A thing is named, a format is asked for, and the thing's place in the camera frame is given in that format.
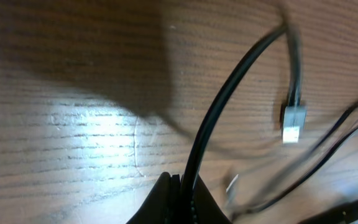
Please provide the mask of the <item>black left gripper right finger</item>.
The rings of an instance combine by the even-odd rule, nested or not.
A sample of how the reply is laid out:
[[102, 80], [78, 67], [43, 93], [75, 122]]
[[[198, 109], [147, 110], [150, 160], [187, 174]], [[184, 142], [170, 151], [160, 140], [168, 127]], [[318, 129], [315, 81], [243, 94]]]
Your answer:
[[196, 181], [193, 200], [191, 201], [193, 223], [197, 224], [231, 224], [222, 212], [200, 176]]

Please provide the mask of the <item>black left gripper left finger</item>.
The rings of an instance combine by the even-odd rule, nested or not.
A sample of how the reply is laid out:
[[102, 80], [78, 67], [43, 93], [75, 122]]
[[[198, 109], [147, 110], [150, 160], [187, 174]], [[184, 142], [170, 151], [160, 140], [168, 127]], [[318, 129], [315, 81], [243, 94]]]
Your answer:
[[127, 224], [168, 224], [177, 204], [180, 176], [163, 172]]

